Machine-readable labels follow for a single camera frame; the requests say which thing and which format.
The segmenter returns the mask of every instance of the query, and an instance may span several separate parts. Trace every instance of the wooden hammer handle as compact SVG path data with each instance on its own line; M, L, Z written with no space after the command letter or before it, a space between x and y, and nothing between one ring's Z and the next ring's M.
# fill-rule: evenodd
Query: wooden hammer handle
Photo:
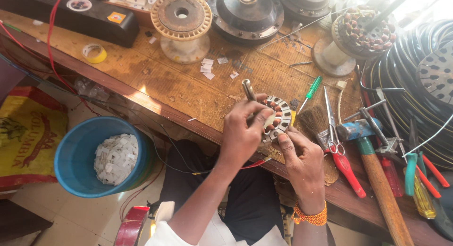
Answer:
M357 139L357 146L359 147L368 179L376 194L379 207L381 208L382 214L384 214L384 219L386 220L395 245L414 246L414 242L399 211L392 189L370 140L367 137L359 138Z

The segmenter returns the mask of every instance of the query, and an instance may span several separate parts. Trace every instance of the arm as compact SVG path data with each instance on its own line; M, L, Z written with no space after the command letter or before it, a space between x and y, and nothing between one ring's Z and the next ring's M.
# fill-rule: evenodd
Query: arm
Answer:
M289 181L297 194L299 207L306 215L324 209L324 152L294 127L281 133L279 144L273 144L285 157ZM315 226L307 221L294 225L294 246L327 246L326 225Z
M257 94L259 101L266 94ZM247 116L259 112L250 127ZM203 183L168 221L171 229L185 242L200 241L212 215L218 208L228 185L261 142L261 132L272 109L255 101L242 100L225 116L219 159Z

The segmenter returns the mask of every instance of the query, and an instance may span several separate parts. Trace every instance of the person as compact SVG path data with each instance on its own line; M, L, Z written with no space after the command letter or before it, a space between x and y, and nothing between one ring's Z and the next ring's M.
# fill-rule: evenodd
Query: person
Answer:
M256 96L258 101L267 97L264 93ZM252 113L256 116L247 126ZM225 116L223 141L213 167L209 167L210 158L189 140L177 141L170 148L156 231L146 246L287 245L272 174L259 167L241 170L258 148L271 114L273 110L259 102L243 99L237 103ZM278 140L273 147L285 158L300 210L305 215L325 211L322 149L293 127L278 135ZM221 217L218 206L228 187L225 217ZM326 225L295 224L292 245L327 246Z

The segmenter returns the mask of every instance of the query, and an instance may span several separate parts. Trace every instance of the white sleeve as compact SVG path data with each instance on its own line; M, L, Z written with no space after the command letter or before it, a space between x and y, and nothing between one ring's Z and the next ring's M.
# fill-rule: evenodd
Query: white sleeve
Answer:
M159 221L156 224L156 232L146 242L145 246L193 246L183 241L173 232L167 221Z

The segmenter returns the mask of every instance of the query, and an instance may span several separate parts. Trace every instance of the blue bucket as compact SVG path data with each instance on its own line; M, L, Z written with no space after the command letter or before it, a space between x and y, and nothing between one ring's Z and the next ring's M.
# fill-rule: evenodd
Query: blue bucket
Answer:
M122 133L137 138L139 154L132 172L119 185L102 184L94 170L95 151L105 139ZM134 189L151 175L155 164L154 142L125 120L100 116L72 128L61 140L54 159L55 175L65 190L84 198L104 197Z

